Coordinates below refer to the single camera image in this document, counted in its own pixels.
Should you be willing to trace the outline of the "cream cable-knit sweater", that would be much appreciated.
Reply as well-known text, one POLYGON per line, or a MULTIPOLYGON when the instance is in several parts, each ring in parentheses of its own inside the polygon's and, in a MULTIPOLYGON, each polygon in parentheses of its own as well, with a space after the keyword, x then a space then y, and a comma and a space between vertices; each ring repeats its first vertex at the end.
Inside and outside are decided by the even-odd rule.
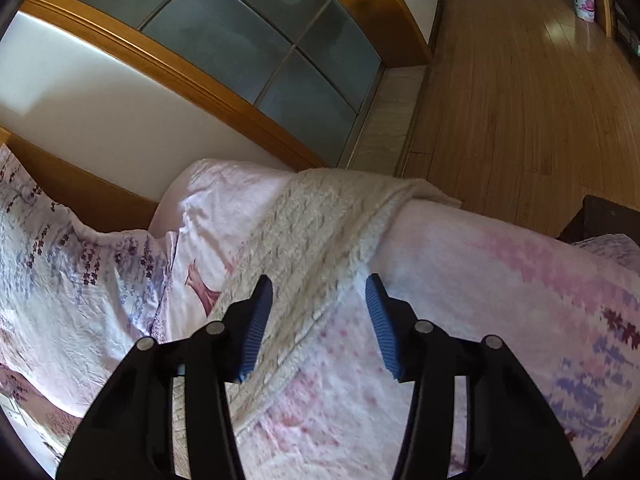
POLYGON ((296 374, 314 337, 409 200, 457 207, 422 179, 313 169, 292 174, 239 162, 203 160, 178 182, 178 226, 166 330, 190 336, 221 318, 266 274, 273 306, 258 370, 231 389, 236 430, 272 403, 296 374))

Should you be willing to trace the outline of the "pink floral bed sheet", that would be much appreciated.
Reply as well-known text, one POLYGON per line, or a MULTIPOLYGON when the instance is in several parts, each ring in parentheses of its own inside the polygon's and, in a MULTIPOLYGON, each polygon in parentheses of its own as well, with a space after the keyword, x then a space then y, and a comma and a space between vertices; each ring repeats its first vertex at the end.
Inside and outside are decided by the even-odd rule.
POLYGON ((639 244, 213 159, 100 233, 3 150, 1 367, 60 479, 634 479, 639 244))

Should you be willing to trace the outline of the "pink floral pillow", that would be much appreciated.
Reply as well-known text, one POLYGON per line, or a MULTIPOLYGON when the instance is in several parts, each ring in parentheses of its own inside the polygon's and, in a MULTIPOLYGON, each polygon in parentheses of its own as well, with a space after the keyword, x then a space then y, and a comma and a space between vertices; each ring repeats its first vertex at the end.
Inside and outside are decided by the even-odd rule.
POLYGON ((170 257, 143 230, 89 228, 1 149, 1 362, 60 410, 84 416, 152 332, 170 257))

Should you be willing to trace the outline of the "wooden bed headboard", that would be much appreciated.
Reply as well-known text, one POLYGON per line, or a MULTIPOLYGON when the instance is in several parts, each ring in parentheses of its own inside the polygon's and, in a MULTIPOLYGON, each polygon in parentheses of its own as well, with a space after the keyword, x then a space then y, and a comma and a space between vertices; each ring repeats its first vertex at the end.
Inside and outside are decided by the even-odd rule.
POLYGON ((1 143, 52 200, 96 231, 147 230, 157 203, 62 160, 1 128, 1 143))

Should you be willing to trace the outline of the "dark wooden chair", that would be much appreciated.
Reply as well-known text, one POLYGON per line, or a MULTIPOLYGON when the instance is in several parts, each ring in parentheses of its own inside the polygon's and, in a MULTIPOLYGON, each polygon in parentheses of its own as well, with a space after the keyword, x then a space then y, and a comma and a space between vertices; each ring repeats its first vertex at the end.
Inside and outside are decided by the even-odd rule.
POLYGON ((624 234, 636 244, 640 243, 640 211, 586 195, 582 206, 558 236, 558 240, 573 244, 588 238, 624 234))

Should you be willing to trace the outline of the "white pink container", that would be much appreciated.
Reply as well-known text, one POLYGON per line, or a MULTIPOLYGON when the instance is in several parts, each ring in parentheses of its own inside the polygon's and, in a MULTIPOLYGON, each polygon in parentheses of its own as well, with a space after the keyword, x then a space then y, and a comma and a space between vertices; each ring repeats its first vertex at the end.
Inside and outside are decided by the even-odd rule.
POLYGON ((574 0, 574 9, 581 20, 587 23, 596 20, 596 0, 574 0))

